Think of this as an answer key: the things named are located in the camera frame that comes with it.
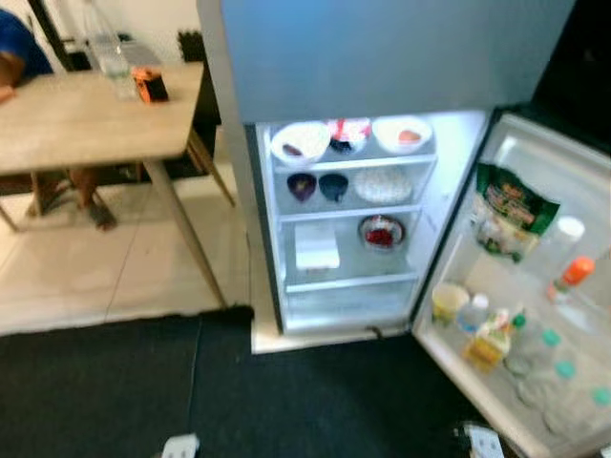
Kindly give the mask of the grey fridge cabinet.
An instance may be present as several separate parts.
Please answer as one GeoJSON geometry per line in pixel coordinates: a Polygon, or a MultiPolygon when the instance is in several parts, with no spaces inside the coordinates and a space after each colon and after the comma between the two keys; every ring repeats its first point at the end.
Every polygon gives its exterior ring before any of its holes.
{"type": "MultiPolygon", "coordinates": [[[[384,116],[420,116],[432,124],[432,139],[411,156],[437,156],[432,164],[410,164],[413,192],[411,199],[380,204],[355,195],[355,172],[379,167],[309,172],[317,177],[337,172],[349,180],[348,192],[340,204],[327,201],[317,192],[307,202],[297,202],[286,188],[289,174],[272,169],[283,163],[269,152],[269,140],[280,127],[294,122],[327,119],[289,119],[288,121],[243,122],[236,117],[236,104],[230,88],[230,74],[218,73],[208,49],[211,80],[217,89],[222,131],[218,142],[228,149],[233,171],[239,180],[239,196],[247,218],[250,244],[250,304],[256,311],[252,324],[250,348],[256,354],[292,352],[319,345],[339,344],[396,335],[409,326],[425,274],[431,269],[436,250],[444,235],[446,219],[453,213],[459,188],[477,154],[477,145],[486,132],[493,108],[428,111],[427,113],[384,114],[384,116]],[[389,214],[406,226],[407,236],[393,252],[375,252],[364,247],[358,223],[365,217],[309,219],[278,223],[276,217],[381,206],[420,204],[419,211],[389,214]],[[300,271],[294,266],[294,226],[303,222],[330,222],[339,241],[341,265],[337,269],[300,271]],[[416,281],[322,289],[287,294],[290,284],[333,281],[413,272],[416,281]]],[[[339,118],[382,116],[349,116],[339,118]]],[[[349,160],[393,156],[380,148],[370,132],[361,153],[340,156],[327,149],[320,161],[349,160]]]]}

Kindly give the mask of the clear white-capped bottle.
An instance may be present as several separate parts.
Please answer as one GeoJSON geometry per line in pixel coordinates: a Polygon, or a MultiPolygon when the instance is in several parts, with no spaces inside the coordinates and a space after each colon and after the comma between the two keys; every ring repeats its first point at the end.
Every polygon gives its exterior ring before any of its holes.
{"type": "Polygon", "coordinates": [[[537,246],[536,271],[542,278],[553,278],[575,256],[585,233],[585,225],[576,217],[558,217],[537,246]]]}

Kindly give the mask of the green-capped water bottle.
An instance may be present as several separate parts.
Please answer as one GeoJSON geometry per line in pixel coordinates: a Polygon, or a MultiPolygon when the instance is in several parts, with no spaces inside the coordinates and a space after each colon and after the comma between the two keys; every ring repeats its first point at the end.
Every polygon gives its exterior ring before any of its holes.
{"type": "Polygon", "coordinates": [[[555,398],[544,410],[547,430],[562,439],[579,439],[603,423],[611,405],[608,385],[578,385],[555,398]]]}
{"type": "Polygon", "coordinates": [[[561,335],[550,328],[523,330],[512,342],[510,353],[503,359],[503,366],[516,378],[545,369],[553,361],[561,341],[561,335]]]}
{"type": "Polygon", "coordinates": [[[528,408],[544,410],[566,391],[577,372],[573,361],[558,361],[545,369],[528,372],[516,383],[516,396],[528,408]]]}

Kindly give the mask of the small white-capped bottle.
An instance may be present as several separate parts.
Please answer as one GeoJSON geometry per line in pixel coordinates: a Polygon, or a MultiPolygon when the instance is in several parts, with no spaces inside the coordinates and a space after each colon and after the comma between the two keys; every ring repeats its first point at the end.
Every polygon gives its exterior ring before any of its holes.
{"type": "Polygon", "coordinates": [[[455,314],[455,324],[457,324],[459,330],[467,333],[467,335],[475,335],[479,328],[488,320],[489,315],[489,298],[485,294],[475,294],[455,314]]]}

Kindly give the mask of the yellow bottle with green cap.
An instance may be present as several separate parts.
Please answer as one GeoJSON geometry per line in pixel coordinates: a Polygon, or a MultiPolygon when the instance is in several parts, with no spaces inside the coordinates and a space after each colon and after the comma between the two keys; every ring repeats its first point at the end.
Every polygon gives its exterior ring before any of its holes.
{"type": "Polygon", "coordinates": [[[514,339],[527,323],[524,311],[494,311],[467,341],[462,357],[480,372],[492,372],[514,347],[514,339]]]}

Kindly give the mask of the yellow cup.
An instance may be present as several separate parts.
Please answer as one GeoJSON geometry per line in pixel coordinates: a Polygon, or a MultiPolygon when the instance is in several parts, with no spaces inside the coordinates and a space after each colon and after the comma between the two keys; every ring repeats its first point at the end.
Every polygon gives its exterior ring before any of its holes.
{"type": "Polygon", "coordinates": [[[471,300],[471,294],[463,286],[449,282],[436,285],[431,292],[431,323],[437,326],[453,324],[458,311],[471,300]]]}

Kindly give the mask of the white bowl with orange food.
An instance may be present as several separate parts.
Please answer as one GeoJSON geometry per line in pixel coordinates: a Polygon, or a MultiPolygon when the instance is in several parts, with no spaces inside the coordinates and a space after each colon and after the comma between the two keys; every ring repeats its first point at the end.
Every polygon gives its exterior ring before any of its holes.
{"type": "Polygon", "coordinates": [[[432,124],[420,116],[383,116],[371,122],[380,148],[394,156],[410,156],[432,139],[432,124]]]}

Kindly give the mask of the white patterned dish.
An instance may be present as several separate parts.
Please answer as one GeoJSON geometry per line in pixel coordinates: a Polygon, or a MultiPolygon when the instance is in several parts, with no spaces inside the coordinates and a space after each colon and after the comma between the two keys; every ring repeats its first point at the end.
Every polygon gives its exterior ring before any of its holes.
{"type": "Polygon", "coordinates": [[[352,188],[363,200],[393,204],[411,199],[413,180],[406,167],[371,167],[355,172],[352,188]]]}

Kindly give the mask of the red white package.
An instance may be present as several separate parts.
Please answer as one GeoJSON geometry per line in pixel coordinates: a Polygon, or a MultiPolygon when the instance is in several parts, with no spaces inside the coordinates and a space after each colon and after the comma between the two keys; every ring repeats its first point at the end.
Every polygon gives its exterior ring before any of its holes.
{"type": "Polygon", "coordinates": [[[340,156],[361,153],[371,132],[371,119],[366,117],[328,119],[328,148],[340,156]]]}

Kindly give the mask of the small dark blue bowl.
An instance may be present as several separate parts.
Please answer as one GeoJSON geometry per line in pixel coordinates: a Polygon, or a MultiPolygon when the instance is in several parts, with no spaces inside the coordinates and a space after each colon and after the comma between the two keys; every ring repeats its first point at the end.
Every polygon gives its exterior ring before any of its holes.
{"type": "Polygon", "coordinates": [[[330,172],[318,178],[319,192],[327,201],[336,202],[336,204],[344,201],[348,186],[348,178],[337,172],[330,172]]]}

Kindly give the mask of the white food box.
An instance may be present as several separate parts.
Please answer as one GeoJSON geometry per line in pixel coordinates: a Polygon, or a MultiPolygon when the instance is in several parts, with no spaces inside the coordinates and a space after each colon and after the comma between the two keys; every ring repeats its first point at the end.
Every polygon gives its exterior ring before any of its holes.
{"type": "Polygon", "coordinates": [[[294,226],[294,266],[300,271],[337,269],[339,241],[330,222],[303,222],[294,226]]]}

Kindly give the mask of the dark carpet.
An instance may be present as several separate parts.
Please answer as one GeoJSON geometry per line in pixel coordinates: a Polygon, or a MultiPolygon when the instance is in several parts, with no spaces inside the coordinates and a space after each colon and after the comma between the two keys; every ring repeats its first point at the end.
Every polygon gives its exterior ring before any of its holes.
{"type": "Polygon", "coordinates": [[[481,414],[403,335],[256,354],[249,308],[0,337],[0,458],[449,458],[481,414]]]}

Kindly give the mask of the grey chair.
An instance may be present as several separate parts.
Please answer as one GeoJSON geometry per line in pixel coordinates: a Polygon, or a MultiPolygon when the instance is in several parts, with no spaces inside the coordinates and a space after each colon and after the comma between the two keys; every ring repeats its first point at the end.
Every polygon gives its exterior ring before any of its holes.
{"type": "Polygon", "coordinates": [[[161,58],[153,49],[140,42],[121,42],[119,49],[128,66],[131,67],[157,67],[162,64],[161,58]]]}

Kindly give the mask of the light wooden dining table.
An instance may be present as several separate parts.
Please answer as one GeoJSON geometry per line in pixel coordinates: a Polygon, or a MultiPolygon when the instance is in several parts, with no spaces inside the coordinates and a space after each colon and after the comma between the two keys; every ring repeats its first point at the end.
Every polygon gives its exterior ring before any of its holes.
{"type": "Polygon", "coordinates": [[[40,75],[0,104],[0,176],[139,162],[169,210],[211,296],[228,306],[164,161],[196,144],[201,62],[161,67],[166,103],[119,100],[101,73],[40,75]]]}

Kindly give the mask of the person in blue shirt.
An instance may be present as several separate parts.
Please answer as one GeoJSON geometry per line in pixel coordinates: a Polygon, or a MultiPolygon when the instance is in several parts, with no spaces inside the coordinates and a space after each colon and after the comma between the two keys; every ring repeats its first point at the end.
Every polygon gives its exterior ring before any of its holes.
{"type": "MultiPolygon", "coordinates": [[[[12,100],[22,84],[50,73],[53,67],[33,33],[16,14],[0,8],[0,104],[12,100]]],[[[67,176],[78,191],[78,208],[95,223],[97,230],[114,230],[117,219],[109,206],[95,197],[95,170],[71,167],[67,176]]]]}

